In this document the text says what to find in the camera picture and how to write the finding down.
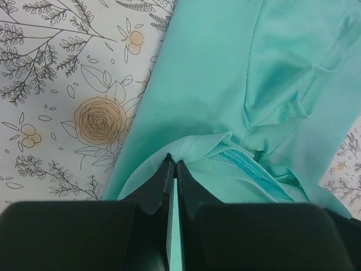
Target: floral tablecloth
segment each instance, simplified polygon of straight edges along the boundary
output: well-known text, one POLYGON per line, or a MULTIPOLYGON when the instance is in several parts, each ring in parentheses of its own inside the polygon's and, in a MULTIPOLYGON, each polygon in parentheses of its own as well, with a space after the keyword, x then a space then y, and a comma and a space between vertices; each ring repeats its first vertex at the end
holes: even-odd
MULTIPOLYGON (((100 200, 176 0, 0 0, 0 210, 100 200)), ((361 118, 321 185, 361 218, 361 118)))

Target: orange flower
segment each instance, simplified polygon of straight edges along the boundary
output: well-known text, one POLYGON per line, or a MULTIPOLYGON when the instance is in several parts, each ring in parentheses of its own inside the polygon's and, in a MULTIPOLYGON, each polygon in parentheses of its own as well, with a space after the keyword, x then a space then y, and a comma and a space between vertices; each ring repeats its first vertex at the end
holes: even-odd
POLYGON ((91 98, 79 106, 74 119, 78 139, 87 145, 111 144, 125 130, 126 115, 117 100, 91 98))

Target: turquoise cloth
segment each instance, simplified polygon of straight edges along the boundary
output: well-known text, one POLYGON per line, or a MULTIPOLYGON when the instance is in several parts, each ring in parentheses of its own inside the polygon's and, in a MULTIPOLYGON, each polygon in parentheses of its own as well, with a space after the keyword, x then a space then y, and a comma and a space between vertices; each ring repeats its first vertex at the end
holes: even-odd
POLYGON ((170 153, 224 202, 310 202, 351 217, 318 182, 359 113, 360 8, 179 0, 104 198, 133 192, 170 153))

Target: teal fabric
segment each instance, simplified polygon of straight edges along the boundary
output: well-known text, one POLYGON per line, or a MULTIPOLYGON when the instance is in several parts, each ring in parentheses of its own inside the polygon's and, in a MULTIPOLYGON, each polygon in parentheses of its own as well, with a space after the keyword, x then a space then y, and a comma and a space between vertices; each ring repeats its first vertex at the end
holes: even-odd
POLYGON ((357 0, 179 0, 104 198, 171 153, 224 202, 350 217, 318 182, 359 113, 334 105, 361 100, 360 14, 357 0))

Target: folded fabric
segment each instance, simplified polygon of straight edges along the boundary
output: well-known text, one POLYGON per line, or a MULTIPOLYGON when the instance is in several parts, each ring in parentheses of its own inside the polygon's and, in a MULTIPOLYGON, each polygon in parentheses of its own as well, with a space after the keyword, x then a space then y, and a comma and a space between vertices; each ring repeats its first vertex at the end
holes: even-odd
POLYGON ((350 217, 318 182, 358 108, 320 127, 340 91, 361 98, 360 8, 179 0, 105 198, 125 197, 170 153, 224 202, 310 202, 350 217), (309 159, 319 151, 327 163, 309 159))

